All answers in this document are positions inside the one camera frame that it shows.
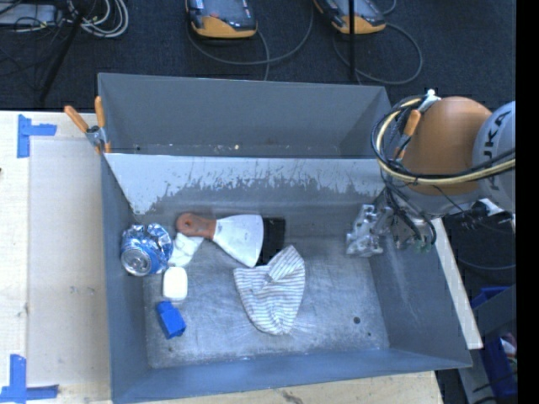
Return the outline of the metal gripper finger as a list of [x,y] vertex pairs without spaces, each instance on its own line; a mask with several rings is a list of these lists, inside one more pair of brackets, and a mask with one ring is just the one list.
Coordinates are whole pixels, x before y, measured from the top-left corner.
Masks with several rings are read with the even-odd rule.
[[372,204],[363,204],[355,219],[355,233],[357,235],[371,234],[377,220],[377,208]]
[[380,237],[376,234],[361,234],[359,236],[348,233],[346,235],[346,249],[348,255],[360,257],[371,257],[382,254],[383,247],[380,244]]

